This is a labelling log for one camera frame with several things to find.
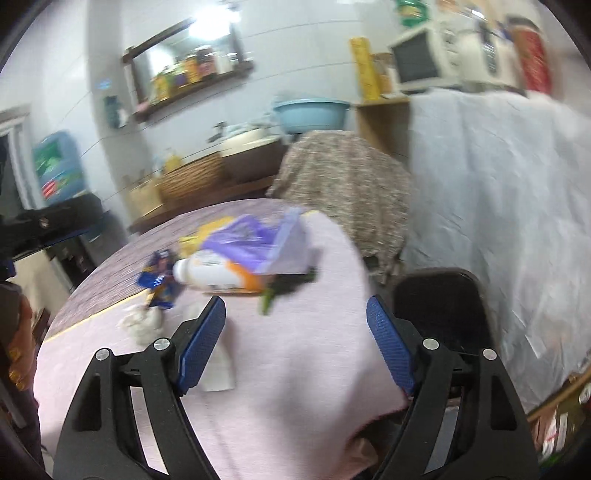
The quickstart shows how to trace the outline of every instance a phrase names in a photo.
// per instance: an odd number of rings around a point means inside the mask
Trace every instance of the white appliance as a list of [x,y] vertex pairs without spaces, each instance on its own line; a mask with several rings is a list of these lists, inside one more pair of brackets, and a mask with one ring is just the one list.
[[512,43],[495,35],[483,18],[441,15],[406,31],[390,50],[404,93],[519,88]]

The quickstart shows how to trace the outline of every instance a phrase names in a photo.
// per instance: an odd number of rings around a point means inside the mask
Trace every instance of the white plastic sheet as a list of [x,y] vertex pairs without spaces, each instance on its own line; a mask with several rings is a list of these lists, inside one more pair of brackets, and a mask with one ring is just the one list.
[[417,189],[402,258],[477,276],[530,411],[591,348],[591,120],[505,92],[434,90],[411,112]]

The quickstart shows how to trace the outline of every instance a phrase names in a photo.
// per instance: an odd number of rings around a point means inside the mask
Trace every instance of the bright light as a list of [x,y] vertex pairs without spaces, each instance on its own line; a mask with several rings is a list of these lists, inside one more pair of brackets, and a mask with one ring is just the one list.
[[240,13],[226,7],[208,7],[195,15],[195,23],[189,27],[192,37],[214,41],[230,34],[230,23],[240,21]]

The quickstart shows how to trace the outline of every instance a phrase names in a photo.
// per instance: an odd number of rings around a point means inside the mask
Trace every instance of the white cloth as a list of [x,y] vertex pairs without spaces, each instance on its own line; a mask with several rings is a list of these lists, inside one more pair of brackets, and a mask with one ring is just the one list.
[[[324,214],[303,217],[320,250],[315,283],[279,297],[268,316],[259,298],[225,296],[220,341],[235,368],[236,388],[182,399],[204,451],[221,479],[349,479],[367,466],[349,441],[372,420],[406,405],[366,322],[368,276],[355,246]],[[61,425],[92,355],[138,351],[116,327],[132,298],[81,322],[41,346],[35,376],[41,438],[55,453]],[[171,335],[187,305],[203,304],[189,288],[167,312]],[[135,415],[148,463],[164,470],[141,390]]]
[[529,411],[591,348],[591,120],[543,95],[448,90],[411,114],[402,258],[477,276]]

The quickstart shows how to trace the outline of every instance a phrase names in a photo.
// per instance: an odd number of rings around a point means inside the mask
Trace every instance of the pink tablecloth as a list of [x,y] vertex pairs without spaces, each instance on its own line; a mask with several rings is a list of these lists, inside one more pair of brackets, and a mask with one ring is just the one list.
[[[303,221],[320,251],[317,282],[279,298],[269,316],[258,313],[257,298],[224,297],[228,321],[221,341],[232,358],[236,388],[215,393],[194,388],[183,397],[222,479],[337,478],[348,441],[372,420],[405,406],[366,324],[368,280],[353,243],[322,213]],[[140,301],[118,304],[43,343],[35,396],[50,452],[94,352],[140,350],[116,327],[124,310]],[[168,335],[195,302],[205,304],[207,297],[185,290],[168,313]],[[133,396],[148,461],[164,470],[141,390],[134,389]]]

